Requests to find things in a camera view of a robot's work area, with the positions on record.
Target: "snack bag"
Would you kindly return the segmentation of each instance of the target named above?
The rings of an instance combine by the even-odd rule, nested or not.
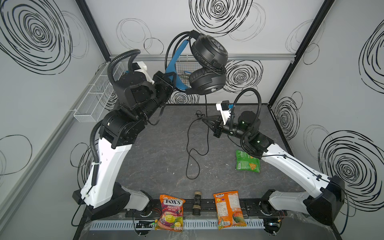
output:
[[[155,221],[155,230],[165,229],[181,232],[183,230],[183,204],[184,199],[160,195],[162,214]]]
[[[214,197],[219,230],[225,227],[247,226],[240,207],[238,191],[217,193]]]
[[[248,170],[260,172],[260,160],[250,156],[248,153],[236,150],[236,170]]]

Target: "white wire basket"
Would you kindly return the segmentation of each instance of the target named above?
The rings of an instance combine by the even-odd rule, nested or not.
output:
[[[79,122],[99,121],[101,113],[106,106],[111,107],[111,103],[114,103],[111,100],[116,98],[116,94],[108,80],[107,67],[108,63],[101,66],[101,69],[97,72],[97,74],[100,75],[73,114]],[[113,78],[115,81],[119,80],[124,72],[124,65],[119,62],[113,69]]]

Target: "mesh basket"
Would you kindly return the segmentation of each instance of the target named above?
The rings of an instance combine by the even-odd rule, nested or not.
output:
[[[112,108],[116,94],[107,76],[108,64],[102,65],[97,72],[95,83],[74,113],[79,122],[97,122],[105,108]],[[118,81],[124,72],[124,65],[119,62],[113,69],[113,78]]]
[[[175,67],[176,73],[180,77],[180,80],[189,88],[191,87],[188,80],[189,75],[199,68],[202,68],[200,63],[196,61],[177,61]]]

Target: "black headphones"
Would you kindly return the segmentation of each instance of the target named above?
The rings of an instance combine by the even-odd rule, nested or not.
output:
[[[180,36],[182,36],[182,38],[176,44],[172,54],[172,59],[167,66],[169,50],[175,40],[177,40]],[[196,39],[192,45],[190,43],[191,38]],[[222,89],[225,85],[225,81],[227,80],[225,65],[228,61],[228,52],[216,39],[211,36],[198,33],[195,30],[180,33],[171,41],[166,53],[166,73],[176,73],[176,61],[188,43],[192,55],[198,63],[203,66],[203,68],[200,68],[189,75],[188,80],[191,88],[187,87],[177,75],[176,88],[186,94],[199,95],[206,95]]]

